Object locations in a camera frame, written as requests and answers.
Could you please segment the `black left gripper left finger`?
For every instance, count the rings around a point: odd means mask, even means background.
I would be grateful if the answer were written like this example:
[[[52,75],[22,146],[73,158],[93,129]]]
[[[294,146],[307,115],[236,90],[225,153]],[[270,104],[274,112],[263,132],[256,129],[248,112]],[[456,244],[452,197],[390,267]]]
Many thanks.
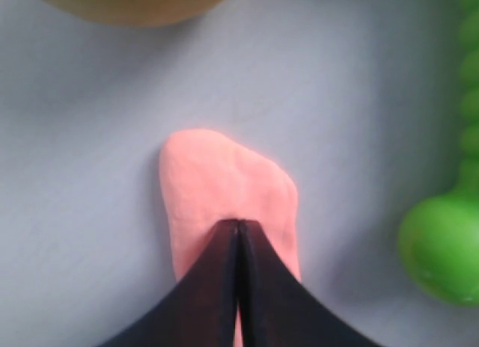
[[[199,258],[165,298],[102,346],[232,346],[237,315],[238,223],[216,223]]]

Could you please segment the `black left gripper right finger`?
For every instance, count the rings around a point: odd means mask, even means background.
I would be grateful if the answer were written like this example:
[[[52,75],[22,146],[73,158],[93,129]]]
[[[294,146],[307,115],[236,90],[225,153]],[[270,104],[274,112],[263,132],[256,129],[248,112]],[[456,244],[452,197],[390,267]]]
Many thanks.
[[[241,221],[237,297],[244,346],[376,346],[326,309],[281,261],[259,223]]]

